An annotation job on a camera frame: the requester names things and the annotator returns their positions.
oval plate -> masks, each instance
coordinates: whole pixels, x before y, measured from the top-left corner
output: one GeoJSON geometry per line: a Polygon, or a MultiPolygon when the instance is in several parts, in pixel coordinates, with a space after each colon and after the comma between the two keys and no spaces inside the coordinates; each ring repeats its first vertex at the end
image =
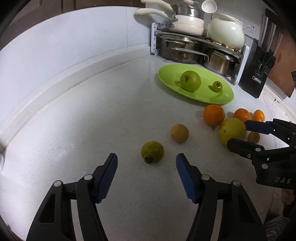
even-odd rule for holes
{"type": "Polygon", "coordinates": [[[228,104],[234,99],[234,93],[229,84],[222,78],[203,68],[188,64],[169,64],[158,71],[158,77],[170,89],[181,95],[209,104],[228,104]],[[188,70],[195,71],[201,79],[201,86],[193,93],[180,87],[180,77],[188,70]],[[217,93],[212,90],[215,81],[222,83],[222,91],[217,93]]]}

cutting board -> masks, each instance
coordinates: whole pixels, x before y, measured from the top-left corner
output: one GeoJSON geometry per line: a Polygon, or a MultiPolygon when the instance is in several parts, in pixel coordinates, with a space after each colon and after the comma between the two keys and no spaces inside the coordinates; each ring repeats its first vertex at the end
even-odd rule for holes
{"type": "MultiPolygon", "coordinates": [[[[265,13],[269,18],[269,22],[276,24],[276,33],[271,44],[272,51],[275,48],[279,33],[283,34],[282,42],[276,53],[275,66],[270,71],[268,78],[270,78],[288,97],[291,97],[295,89],[291,72],[296,71],[296,44],[278,16],[269,9],[266,9],[265,13]]],[[[263,45],[267,42],[269,29],[270,24],[268,25],[263,45]]]]}

knife block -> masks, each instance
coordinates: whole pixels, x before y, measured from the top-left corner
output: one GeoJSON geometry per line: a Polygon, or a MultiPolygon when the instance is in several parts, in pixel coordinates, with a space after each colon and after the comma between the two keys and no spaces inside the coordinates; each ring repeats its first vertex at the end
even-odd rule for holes
{"type": "Polygon", "coordinates": [[[258,71],[260,68],[259,58],[262,55],[271,58],[275,63],[275,57],[272,53],[267,52],[264,48],[258,46],[258,41],[254,39],[250,49],[250,53],[246,62],[246,66],[242,73],[239,85],[241,88],[255,98],[259,98],[267,76],[270,73],[274,63],[269,68],[265,67],[263,71],[258,71]]]}

green tomato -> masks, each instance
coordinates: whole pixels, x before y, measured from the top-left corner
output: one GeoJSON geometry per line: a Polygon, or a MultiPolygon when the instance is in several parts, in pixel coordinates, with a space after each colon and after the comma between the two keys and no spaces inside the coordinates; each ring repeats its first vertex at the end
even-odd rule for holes
{"type": "Polygon", "coordinates": [[[141,156],[148,164],[160,161],[165,154],[163,146],[156,141],[149,141],[143,145],[141,156]]]}
{"type": "Polygon", "coordinates": [[[212,88],[215,92],[220,92],[222,90],[222,84],[219,81],[215,81],[212,88]]]}
{"type": "Polygon", "coordinates": [[[198,73],[188,70],[181,75],[180,86],[182,89],[191,93],[198,90],[201,85],[201,79],[198,73]]]}

green apple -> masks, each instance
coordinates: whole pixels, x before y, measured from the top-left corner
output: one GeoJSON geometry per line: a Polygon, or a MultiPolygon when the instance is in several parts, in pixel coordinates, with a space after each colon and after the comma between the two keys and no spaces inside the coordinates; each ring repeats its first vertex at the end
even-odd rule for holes
{"type": "Polygon", "coordinates": [[[180,85],[182,89],[193,93],[201,85],[200,76],[198,73],[188,70],[181,75],[180,85]]]}

